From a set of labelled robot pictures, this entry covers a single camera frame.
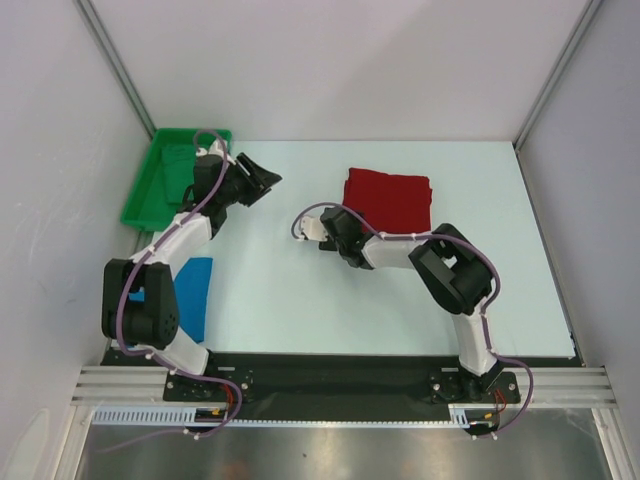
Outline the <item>red t shirt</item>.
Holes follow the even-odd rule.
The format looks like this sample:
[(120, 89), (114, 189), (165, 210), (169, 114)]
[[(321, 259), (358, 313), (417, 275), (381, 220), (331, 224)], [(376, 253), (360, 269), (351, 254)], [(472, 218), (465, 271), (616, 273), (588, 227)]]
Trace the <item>red t shirt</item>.
[(377, 231), (422, 233), (431, 230), (432, 193), (425, 176), (350, 168), (342, 203)]

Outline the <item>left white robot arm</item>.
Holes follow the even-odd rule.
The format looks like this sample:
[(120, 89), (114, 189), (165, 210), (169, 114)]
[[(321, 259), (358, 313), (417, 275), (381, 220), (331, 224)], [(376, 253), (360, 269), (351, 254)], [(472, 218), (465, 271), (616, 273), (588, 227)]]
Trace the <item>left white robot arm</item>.
[(174, 281), (195, 251), (220, 231), (229, 207), (250, 207), (281, 181), (244, 153), (199, 155), (180, 209), (155, 243), (106, 264), (102, 333), (127, 355), (156, 358), (187, 374), (185, 385), (197, 398), (214, 397), (221, 376), (207, 366), (209, 350), (180, 326)]

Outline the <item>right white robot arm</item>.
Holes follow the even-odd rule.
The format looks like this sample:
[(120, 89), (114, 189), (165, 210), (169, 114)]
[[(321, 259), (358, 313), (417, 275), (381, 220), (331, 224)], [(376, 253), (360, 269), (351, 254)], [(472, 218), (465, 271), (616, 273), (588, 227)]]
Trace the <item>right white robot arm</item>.
[(484, 401), (497, 389), (504, 368), (491, 343), (487, 309), (500, 287), (490, 262), (453, 225), (432, 232), (376, 231), (345, 207), (306, 216), (301, 231), (352, 267), (415, 271), (436, 304), (451, 315), (459, 347), (461, 396)]

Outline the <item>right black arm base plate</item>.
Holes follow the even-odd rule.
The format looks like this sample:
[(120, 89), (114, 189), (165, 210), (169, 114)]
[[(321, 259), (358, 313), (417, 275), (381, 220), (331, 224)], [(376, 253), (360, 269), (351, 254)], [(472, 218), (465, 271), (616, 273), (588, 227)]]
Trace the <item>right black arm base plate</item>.
[(481, 377), (464, 369), (432, 370), (428, 385), (429, 399), (436, 404), (493, 404), (495, 400), (517, 404), (521, 401), (515, 374), (502, 367)]

